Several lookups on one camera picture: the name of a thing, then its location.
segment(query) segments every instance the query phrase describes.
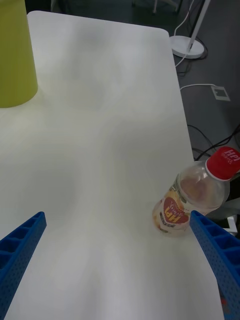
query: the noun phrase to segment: red bottle cap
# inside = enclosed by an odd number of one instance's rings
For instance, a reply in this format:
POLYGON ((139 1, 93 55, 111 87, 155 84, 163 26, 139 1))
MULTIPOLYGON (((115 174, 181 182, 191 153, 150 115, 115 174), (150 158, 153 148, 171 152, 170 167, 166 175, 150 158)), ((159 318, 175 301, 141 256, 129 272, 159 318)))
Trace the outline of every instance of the red bottle cap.
POLYGON ((240 153, 223 146, 207 159, 206 170, 217 179, 230 180, 240 170, 240 153))

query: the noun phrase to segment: perforated blue plastic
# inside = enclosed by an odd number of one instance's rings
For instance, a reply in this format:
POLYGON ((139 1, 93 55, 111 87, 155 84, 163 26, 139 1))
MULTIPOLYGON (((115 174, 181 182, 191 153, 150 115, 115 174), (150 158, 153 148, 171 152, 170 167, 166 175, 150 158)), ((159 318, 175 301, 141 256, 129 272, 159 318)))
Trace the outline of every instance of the perforated blue plastic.
POLYGON ((191 212, 190 227, 227 300, 226 319, 240 320, 240 240, 197 211, 191 212))
POLYGON ((0 320, 9 309, 46 226, 44 212, 38 212, 0 241, 0 320))

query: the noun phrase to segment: plastic bottle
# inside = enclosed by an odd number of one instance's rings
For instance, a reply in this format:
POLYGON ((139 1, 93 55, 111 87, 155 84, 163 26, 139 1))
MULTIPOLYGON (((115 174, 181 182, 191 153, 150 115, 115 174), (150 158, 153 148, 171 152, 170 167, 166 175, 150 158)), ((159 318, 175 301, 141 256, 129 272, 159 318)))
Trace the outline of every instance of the plastic bottle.
POLYGON ((207 161, 196 161, 180 172, 165 196, 155 205, 155 225, 173 236, 184 234, 192 210, 203 215, 219 208, 228 198, 230 180, 240 170, 240 153, 225 146, 207 161))

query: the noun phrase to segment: heart logo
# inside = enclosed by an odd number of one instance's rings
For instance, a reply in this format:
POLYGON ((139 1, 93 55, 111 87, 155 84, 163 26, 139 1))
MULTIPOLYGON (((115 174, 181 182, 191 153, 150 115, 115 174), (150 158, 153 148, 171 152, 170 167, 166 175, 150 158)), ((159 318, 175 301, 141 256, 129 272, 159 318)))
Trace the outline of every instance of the heart logo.
POLYGON ((163 210, 165 220, 170 224, 181 225, 189 221, 189 217, 183 210, 179 209, 176 201, 172 197, 165 199, 163 210))

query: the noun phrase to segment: yellow container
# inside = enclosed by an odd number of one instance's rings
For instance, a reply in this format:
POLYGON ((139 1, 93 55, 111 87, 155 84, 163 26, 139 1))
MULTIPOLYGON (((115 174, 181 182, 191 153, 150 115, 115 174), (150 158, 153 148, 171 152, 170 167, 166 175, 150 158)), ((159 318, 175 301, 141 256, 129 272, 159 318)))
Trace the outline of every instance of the yellow container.
POLYGON ((0 0, 0 108, 21 105, 38 91, 24 0, 0 0))

